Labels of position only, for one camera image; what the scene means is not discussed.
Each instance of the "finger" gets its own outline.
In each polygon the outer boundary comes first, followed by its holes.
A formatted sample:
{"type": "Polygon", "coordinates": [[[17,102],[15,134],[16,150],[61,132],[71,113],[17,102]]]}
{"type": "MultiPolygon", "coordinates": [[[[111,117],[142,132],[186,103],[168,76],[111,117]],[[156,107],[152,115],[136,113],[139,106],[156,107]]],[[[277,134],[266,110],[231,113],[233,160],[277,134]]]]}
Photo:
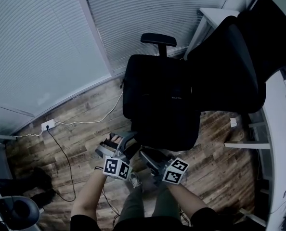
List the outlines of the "finger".
{"type": "Polygon", "coordinates": [[[114,137],[111,139],[112,142],[115,142],[115,140],[118,139],[118,135],[114,135],[114,137]]]}
{"type": "Polygon", "coordinates": [[[122,137],[118,137],[118,139],[115,141],[115,143],[119,144],[121,140],[122,140],[122,137]]]}

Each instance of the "chair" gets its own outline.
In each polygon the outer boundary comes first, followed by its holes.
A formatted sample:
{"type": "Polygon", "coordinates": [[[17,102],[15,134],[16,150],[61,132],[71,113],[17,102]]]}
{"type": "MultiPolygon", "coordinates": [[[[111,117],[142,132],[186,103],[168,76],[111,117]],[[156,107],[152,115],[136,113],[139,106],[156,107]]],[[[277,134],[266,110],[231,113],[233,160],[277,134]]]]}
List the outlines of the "chair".
{"type": "Polygon", "coordinates": [[[253,64],[239,21],[229,16],[188,60],[166,57],[172,37],[143,34],[141,42],[158,44],[160,56],[133,55],[124,79],[123,113],[135,139],[158,149],[191,149],[201,111],[253,113],[266,97],[266,78],[253,64]]]}

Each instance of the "green trousers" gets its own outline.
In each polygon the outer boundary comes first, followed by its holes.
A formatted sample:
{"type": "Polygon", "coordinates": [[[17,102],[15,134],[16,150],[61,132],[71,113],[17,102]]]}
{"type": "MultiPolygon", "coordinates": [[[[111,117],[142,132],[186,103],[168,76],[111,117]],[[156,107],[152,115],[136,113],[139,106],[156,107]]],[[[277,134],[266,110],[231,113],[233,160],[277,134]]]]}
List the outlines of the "green trousers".
{"type": "MultiPolygon", "coordinates": [[[[180,210],[178,203],[169,192],[167,187],[162,184],[159,188],[159,193],[156,200],[155,210],[152,214],[153,217],[173,217],[181,220],[180,210]]],[[[119,220],[123,221],[130,218],[143,218],[144,205],[142,199],[141,186],[136,187],[127,197],[119,220]]]]}

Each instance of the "wooden floor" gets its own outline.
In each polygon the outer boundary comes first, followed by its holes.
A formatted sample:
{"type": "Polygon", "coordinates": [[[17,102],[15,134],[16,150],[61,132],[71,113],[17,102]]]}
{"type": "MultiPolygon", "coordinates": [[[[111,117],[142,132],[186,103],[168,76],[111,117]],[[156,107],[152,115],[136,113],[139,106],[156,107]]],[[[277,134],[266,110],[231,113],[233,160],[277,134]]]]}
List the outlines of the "wooden floor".
{"type": "MultiPolygon", "coordinates": [[[[41,123],[50,119],[66,123],[99,120],[116,103],[121,94],[119,85],[119,79],[112,80],[79,95],[37,119],[18,134],[39,133],[41,123]]],[[[94,152],[97,144],[103,141],[109,132],[129,129],[130,121],[123,116],[120,101],[116,109],[101,123],[58,125],[51,130],[69,157],[77,193],[99,160],[94,152]]],[[[199,137],[194,148],[181,152],[179,156],[190,164],[183,184],[216,211],[230,208],[236,214],[241,207],[253,209],[256,169],[253,167],[254,159],[249,150],[224,148],[223,143],[228,136],[231,136],[231,141],[246,138],[240,116],[221,111],[203,112],[199,137]],[[236,117],[238,121],[235,128],[230,127],[232,117],[236,117]]],[[[39,137],[24,137],[8,144],[7,156],[17,178],[28,175],[34,167],[41,167],[52,177],[56,191],[66,199],[73,198],[67,160],[47,132],[39,137]]],[[[135,171],[147,171],[137,156],[133,158],[132,166],[135,171]]],[[[108,178],[105,191],[111,204],[121,211],[129,194],[125,183],[108,178]]],[[[32,196],[40,192],[41,190],[34,189],[26,195],[32,196]]],[[[145,196],[146,216],[152,214],[155,199],[155,192],[145,196]]],[[[56,196],[41,214],[39,227],[43,231],[69,230],[71,207],[72,203],[56,196]]],[[[113,217],[113,211],[102,196],[97,211],[99,227],[102,230],[112,230],[113,217]]]]}

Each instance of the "black shirt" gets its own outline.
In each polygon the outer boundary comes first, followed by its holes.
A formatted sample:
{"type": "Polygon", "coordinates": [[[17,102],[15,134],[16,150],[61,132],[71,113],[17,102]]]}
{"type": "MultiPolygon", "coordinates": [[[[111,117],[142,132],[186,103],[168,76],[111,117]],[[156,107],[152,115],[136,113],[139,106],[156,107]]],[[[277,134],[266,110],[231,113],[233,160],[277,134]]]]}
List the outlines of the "black shirt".
{"type": "MultiPolygon", "coordinates": [[[[220,229],[218,214],[210,209],[203,208],[195,212],[190,222],[193,227],[187,227],[173,217],[130,218],[115,225],[114,231],[133,230],[196,230],[215,231],[220,229]]],[[[70,220],[70,231],[99,231],[95,220],[84,215],[75,215],[70,220]]]]}

